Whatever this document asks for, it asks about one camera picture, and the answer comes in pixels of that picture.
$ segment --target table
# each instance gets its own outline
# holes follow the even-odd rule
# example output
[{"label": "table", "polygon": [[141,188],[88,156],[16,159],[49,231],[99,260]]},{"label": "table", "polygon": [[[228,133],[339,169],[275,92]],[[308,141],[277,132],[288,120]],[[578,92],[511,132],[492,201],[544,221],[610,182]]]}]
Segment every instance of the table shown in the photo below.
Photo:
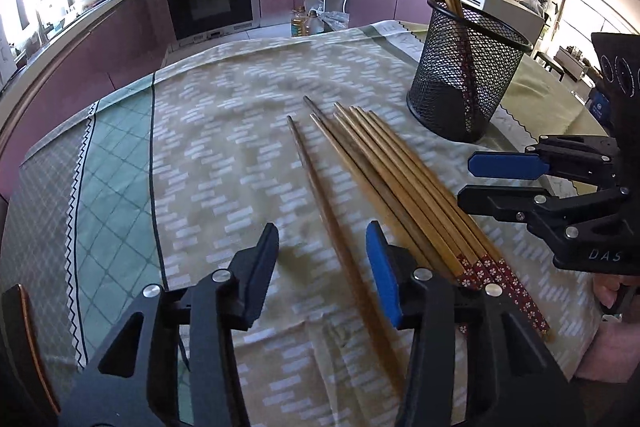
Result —
[{"label": "table", "polygon": [[[36,144],[9,205],[0,291],[19,282],[30,294],[34,334],[58,400],[146,284],[196,283],[254,246],[271,221],[280,231],[280,256],[265,307],[250,331],[234,334],[252,423],[391,423],[398,397],[351,301],[286,116],[298,122],[369,283],[364,230],[378,216],[313,126],[303,95],[327,112],[336,101],[375,110],[454,193],[479,182],[466,169],[477,150],[522,151],[540,134],[604,133],[525,56],[478,144],[434,135],[405,103],[425,38],[425,26],[386,21],[222,44],[111,93]],[[587,190],[565,180],[542,183],[561,196]],[[570,377],[600,322],[590,277],[556,270],[549,249],[524,225],[478,222],[554,330],[548,347]],[[406,363],[411,332],[389,334]],[[181,336],[188,356],[188,328]],[[458,335],[458,421],[464,343]],[[178,372],[180,413],[189,421],[183,363]]]},{"label": "table", "polygon": [[533,59],[535,61],[537,61],[539,58],[542,59],[543,68],[545,68],[545,70],[549,71],[549,73],[551,71],[556,71],[556,72],[558,72],[560,74],[560,77],[558,78],[558,80],[560,82],[562,82],[562,78],[564,77],[564,74],[566,73],[564,68],[560,64],[558,64],[555,60],[553,60],[551,57],[549,57],[547,54],[545,54],[543,52],[537,52],[536,55],[533,57]]}]

